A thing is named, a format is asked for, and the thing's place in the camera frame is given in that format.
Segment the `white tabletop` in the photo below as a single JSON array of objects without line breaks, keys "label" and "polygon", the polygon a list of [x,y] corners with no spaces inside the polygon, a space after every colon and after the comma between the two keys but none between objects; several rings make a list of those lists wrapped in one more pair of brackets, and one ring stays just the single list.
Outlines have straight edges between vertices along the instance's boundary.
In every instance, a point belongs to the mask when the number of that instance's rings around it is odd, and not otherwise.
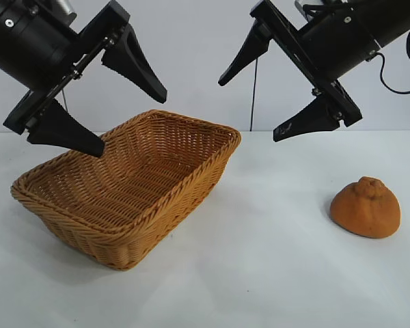
[{"label": "white tabletop", "polygon": [[[410,132],[244,133],[205,202],[127,272],[64,245],[11,198],[16,178],[60,152],[0,133],[0,328],[410,328]],[[400,200],[391,238],[328,218],[362,176]]]}]

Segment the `robotic arm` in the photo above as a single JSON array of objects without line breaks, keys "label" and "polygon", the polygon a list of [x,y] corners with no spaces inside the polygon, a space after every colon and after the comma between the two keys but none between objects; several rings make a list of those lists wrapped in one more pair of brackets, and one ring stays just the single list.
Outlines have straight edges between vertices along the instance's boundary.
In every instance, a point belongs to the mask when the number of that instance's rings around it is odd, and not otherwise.
[{"label": "robotic arm", "polygon": [[[360,109],[338,79],[377,55],[383,58],[384,68],[385,58],[379,50],[410,31],[410,0],[297,0],[296,7],[308,20],[300,30],[270,0],[261,0],[251,11],[255,21],[242,49],[219,80],[220,85],[227,84],[264,55],[271,40],[279,44],[312,83],[316,98],[274,130],[275,141],[334,131],[340,121],[346,126],[360,121]],[[410,58],[410,33],[407,55]]]},{"label": "robotic arm", "polygon": [[100,157],[103,141],[55,100],[100,53],[102,63],[164,103],[167,90],[147,62],[130,15],[115,0],[80,33],[68,0],[0,0],[0,69],[29,88],[4,122],[28,142],[61,146]]}]

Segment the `cable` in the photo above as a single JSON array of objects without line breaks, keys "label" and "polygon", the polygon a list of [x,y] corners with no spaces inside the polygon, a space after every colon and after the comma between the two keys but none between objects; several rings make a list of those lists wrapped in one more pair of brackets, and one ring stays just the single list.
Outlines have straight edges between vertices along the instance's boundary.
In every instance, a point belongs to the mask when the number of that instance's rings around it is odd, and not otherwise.
[{"label": "cable", "polygon": [[[395,93],[395,94],[410,94],[410,91],[397,91],[392,89],[390,86],[387,85],[387,83],[384,80],[384,67],[385,67],[385,56],[382,53],[376,53],[375,57],[381,57],[381,59],[383,60],[383,65],[381,66],[381,72],[380,72],[380,80],[382,82],[382,84],[391,92]],[[407,36],[407,56],[410,59],[410,33]]]},{"label": "cable", "polygon": [[64,89],[62,89],[62,98],[64,99],[64,106],[66,107],[66,112],[68,113],[66,93],[65,93]]}]

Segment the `rectangular basket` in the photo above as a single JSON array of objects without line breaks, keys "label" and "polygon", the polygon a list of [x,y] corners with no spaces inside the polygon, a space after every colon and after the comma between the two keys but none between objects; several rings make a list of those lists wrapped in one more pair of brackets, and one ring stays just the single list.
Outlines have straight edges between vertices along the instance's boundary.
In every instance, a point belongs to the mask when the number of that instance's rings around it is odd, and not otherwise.
[{"label": "rectangular basket", "polygon": [[12,196],[65,243],[118,270],[138,264],[219,182],[238,131],[148,111],[105,133],[101,159],[66,152]]}]

